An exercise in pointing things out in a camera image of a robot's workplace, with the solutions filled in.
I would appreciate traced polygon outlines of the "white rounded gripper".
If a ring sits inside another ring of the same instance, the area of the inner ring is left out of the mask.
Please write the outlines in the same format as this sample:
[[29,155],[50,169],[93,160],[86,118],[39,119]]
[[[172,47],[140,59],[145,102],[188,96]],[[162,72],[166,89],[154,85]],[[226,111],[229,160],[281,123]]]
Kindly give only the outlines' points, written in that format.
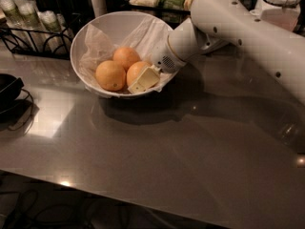
[[144,93],[157,84],[160,80],[159,69],[163,73],[176,73],[186,65],[186,62],[174,53],[170,46],[170,37],[159,41],[153,46],[151,61],[153,65],[145,67],[128,88],[131,94]]

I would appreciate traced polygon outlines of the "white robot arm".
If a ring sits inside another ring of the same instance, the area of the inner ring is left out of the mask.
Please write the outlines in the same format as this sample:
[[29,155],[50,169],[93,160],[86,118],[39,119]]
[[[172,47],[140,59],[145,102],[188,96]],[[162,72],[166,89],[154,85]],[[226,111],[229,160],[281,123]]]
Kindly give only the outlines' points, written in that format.
[[152,45],[149,60],[176,73],[192,56],[228,43],[305,103],[305,37],[258,19],[238,0],[193,0],[191,17]]

